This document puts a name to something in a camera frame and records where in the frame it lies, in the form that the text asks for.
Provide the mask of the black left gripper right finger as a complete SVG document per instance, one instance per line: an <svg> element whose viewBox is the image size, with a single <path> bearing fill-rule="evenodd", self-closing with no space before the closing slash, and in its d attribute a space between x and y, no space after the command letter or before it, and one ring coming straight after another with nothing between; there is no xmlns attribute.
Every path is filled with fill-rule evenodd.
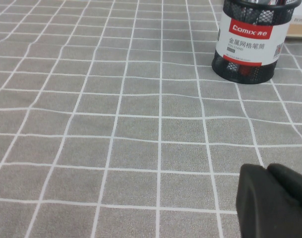
<svg viewBox="0 0 302 238"><path fill-rule="evenodd" d="M270 164L267 171L302 207L302 174L277 163Z"/></svg>

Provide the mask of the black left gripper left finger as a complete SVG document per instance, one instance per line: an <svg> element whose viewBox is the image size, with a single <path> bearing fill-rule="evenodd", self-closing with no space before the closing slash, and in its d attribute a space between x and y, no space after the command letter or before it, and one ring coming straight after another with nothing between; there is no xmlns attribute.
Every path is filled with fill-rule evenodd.
<svg viewBox="0 0 302 238"><path fill-rule="evenodd" d="M236 210L243 238L302 238L302 207L267 168L241 166Z"/></svg>

